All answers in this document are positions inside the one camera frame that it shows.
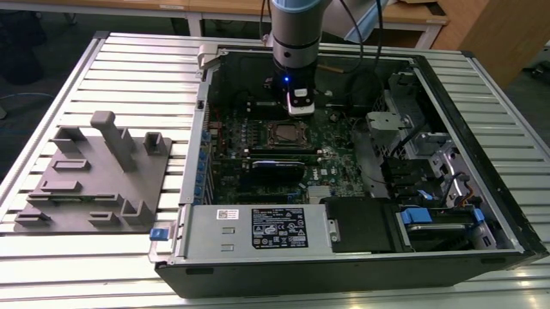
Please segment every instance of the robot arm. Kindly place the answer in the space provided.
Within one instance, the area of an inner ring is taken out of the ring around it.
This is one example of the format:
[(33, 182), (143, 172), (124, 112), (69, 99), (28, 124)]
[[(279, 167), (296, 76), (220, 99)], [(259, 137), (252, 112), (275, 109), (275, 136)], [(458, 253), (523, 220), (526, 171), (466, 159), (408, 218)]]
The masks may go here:
[[(274, 36), (275, 83), (286, 96), (291, 116), (315, 110), (315, 68), (322, 31), (359, 42), (355, 25), (339, 0), (270, 0)], [(362, 38), (371, 33), (376, 16), (376, 0), (347, 0), (358, 21)]]

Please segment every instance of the blue latch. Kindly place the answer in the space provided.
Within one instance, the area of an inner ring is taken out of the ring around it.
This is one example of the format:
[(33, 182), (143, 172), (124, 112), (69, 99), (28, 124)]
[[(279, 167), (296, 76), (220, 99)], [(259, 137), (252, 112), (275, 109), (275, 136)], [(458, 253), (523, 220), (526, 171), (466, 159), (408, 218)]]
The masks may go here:
[(168, 241), (169, 229), (151, 229), (148, 239), (151, 241)]
[(485, 221), (483, 212), (482, 212), (482, 210), (478, 209), (478, 208), (474, 209), (474, 217), (475, 217), (475, 220), (478, 221), (478, 223), (481, 223), (481, 222)]
[(400, 214), (404, 224), (432, 222), (427, 208), (407, 208)]
[(200, 183), (203, 183), (203, 180), (204, 180), (204, 175), (203, 174), (196, 174), (195, 183), (200, 184)]
[(207, 159), (207, 153), (206, 153), (203, 150), (199, 151), (199, 159), (200, 159), (200, 160), (206, 160), (206, 159)]

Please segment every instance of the aluminum extrusion table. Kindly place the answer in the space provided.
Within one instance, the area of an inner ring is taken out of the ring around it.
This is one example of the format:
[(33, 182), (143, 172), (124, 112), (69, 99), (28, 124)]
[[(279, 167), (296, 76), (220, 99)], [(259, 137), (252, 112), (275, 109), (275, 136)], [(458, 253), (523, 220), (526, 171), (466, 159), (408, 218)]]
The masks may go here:
[[(546, 308), (550, 258), (515, 270), (487, 273), (450, 288), (188, 300), (175, 295), (153, 271), (148, 235), (13, 234), (13, 218), (56, 151), (48, 141), (56, 126), (87, 126), (95, 110), (113, 111), (116, 125), (128, 126), (132, 136), (155, 129), (175, 141), (156, 220), (175, 219), (199, 85), (196, 54), (208, 42), (259, 46), (242, 39), (124, 33), (92, 40), (0, 186), (0, 233), (5, 235), (0, 237), (0, 307)], [(358, 50), (327, 44), (322, 49)], [(550, 151), (476, 59), (456, 51), (384, 51), (426, 56), (550, 249)], [(91, 127), (83, 132), (99, 135)]]

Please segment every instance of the wooden table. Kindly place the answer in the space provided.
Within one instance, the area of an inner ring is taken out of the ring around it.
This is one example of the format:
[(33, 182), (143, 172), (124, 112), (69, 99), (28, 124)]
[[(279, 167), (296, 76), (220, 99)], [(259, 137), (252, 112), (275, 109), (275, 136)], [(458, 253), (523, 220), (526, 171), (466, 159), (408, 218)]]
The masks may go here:
[[(189, 34), (201, 37), (204, 19), (230, 21), (259, 21), (260, 0), (0, 0), (0, 9), (32, 10), (80, 14), (132, 15), (151, 17), (185, 18)], [(384, 10), (384, 28), (422, 32), (416, 48), (428, 49), (448, 23), (446, 16), (430, 13), (424, 5), (396, 3)]]
[[(259, 21), (262, 14), (260, 0), (189, 0), (187, 18), (192, 36), (201, 36), (200, 20), (222, 19), (232, 21)], [(426, 5), (395, 3), (383, 12), (384, 28), (422, 32), (415, 48), (428, 49), (439, 34), (440, 28), (448, 23), (446, 16), (432, 15)]]

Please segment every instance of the barcode sticker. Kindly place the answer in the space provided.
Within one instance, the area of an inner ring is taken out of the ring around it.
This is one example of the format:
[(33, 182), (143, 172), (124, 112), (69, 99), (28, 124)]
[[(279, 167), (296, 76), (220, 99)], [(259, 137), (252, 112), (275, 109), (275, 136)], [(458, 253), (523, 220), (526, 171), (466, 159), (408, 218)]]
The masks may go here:
[(183, 10), (181, 5), (159, 5), (160, 8), (167, 8), (168, 10)]
[(446, 24), (447, 23), (447, 21), (439, 21), (436, 19), (428, 19), (426, 22), (428, 24)]
[(218, 220), (238, 220), (239, 210), (238, 209), (219, 209), (216, 214)]

